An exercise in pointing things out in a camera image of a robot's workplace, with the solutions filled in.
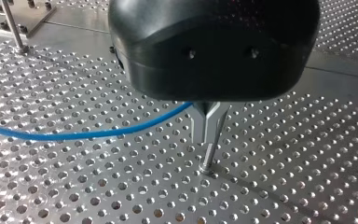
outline small hole in housing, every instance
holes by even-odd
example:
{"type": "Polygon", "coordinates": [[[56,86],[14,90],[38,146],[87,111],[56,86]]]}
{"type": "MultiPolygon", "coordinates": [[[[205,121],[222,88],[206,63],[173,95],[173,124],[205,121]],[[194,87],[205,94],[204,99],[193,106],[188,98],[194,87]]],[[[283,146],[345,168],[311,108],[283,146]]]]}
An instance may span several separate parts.
{"type": "Polygon", "coordinates": [[[191,47],[187,47],[183,49],[183,54],[189,59],[192,60],[196,57],[196,51],[191,47]]]}
{"type": "Polygon", "coordinates": [[[255,47],[249,47],[243,52],[243,56],[246,58],[256,59],[260,54],[259,50],[255,47]]]}

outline black plastic cover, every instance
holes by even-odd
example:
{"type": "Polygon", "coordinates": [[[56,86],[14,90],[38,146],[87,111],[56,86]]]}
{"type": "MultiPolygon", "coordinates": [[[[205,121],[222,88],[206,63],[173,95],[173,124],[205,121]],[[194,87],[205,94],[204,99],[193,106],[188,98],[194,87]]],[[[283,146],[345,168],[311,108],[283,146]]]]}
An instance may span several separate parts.
{"type": "Polygon", "coordinates": [[[109,26],[131,85],[163,100],[253,101],[299,80],[318,0],[111,0],[109,26]]]}

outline metal surface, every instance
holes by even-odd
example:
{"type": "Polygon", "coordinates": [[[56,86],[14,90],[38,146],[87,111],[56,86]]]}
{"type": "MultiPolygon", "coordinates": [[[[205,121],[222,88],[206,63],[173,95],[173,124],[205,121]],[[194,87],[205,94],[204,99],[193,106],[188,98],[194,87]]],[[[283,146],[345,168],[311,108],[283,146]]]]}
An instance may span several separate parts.
{"type": "Polygon", "coordinates": [[[321,28],[315,48],[358,59],[358,0],[321,0],[321,28]]]}
{"type": "MultiPolygon", "coordinates": [[[[0,37],[0,126],[87,132],[174,106],[134,91],[110,54],[99,58],[108,36],[81,32],[88,39],[73,43],[80,33],[40,37],[26,56],[0,37]]],[[[279,99],[232,104],[214,175],[198,171],[203,155],[186,114],[106,139],[0,136],[0,223],[356,223],[358,77],[306,69],[279,99]]]]}
{"type": "MultiPolygon", "coordinates": [[[[28,32],[26,34],[22,33],[21,36],[18,36],[15,38],[19,39],[21,41],[21,38],[29,38],[31,37],[34,32],[39,28],[40,25],[42,25],[43,21],[45,21],[51,14],[54,13],[56,10],[56,7],[52,7],[51,9],[46,9],[43,3],[37,3],[34,7],[28,7],[28,5],[20,5],[18,4],[16,7],[11,7],[12,13],[9,13],[10,16],[7,18],[7,21],[11,20],[14,21],[18,25],[25,26],[28,32]]],[[[13,36],[12,30],[19,35],[20,28],[18,26],[14,26],[15,28],[12,28],[10,26],[10,30],[4,30],[0,28],[0,35],[1,36],[13,36]]]]}

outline blue hose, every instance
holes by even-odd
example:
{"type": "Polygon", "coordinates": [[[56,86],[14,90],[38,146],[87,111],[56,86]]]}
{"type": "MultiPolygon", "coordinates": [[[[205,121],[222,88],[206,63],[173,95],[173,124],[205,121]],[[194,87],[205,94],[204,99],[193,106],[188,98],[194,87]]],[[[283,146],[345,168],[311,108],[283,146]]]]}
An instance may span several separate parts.
{"type": "Polygon", "coordinates": [[[129,128],[115,129],[115,130],[104,130],[99,132],[90,132],[90,133],[57,133],[57,134],[48,134],[48,133],[22,133],[12,131],[10,129],[0,128],[0,134],[10,137],[16,137],[24,140],[35,140],[35,141],[64,141],[64,140],[76,140],[76,139],[88,139],[88,138],[101,138],[116,136],[125,133],[137,133],[142,130],[153,127],[156,124],[159,124],[167,119],[172,118],[173,116],[179,114],[185,109],[189,108],[192,103],[184,103],[174,110],[156,118],[151,119],[147,122],[134,125],[129,128]]]}

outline metal rod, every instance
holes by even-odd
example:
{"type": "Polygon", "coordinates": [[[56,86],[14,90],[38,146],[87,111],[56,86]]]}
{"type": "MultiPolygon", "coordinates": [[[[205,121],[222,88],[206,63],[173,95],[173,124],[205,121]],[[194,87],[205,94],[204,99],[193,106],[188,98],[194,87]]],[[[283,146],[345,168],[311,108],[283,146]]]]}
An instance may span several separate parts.
{"type": "Polygon", "coordinates": [[[16,41],[16,45],[19,48],[19,52],[23,53],[28,48],[27,48],[27,46],[24,46],[22,44],[22,40],[20,38],[19,31],[17,30],[17,26],[16,26],[16,23],[14,22],[13,15],[11,14],[10,7],[8,5],[7,0],[2,0],[2,6],[4,7],[4,12],[5,12],[5,15],[7,18],[8,27],[10,28],[10,31],[14,36],[14,40],[16,41]]]}
{"type": "Polygon", "coordinates": [[[228,112],[228,110],[220,118],[219,123],[217,124],[218,125],[217,135],[216,135],[213,143],[208,144],[207,149],[206,149],[205,159],[204,159],[203,163],[200,165],[200,170],[205,174],[210,173],[210,171],[211,171],[214,153],[216,152],[217,144],[219,143],[220,133],[223,130],[223,125],[226,120],[227,112],[228,112]]]}

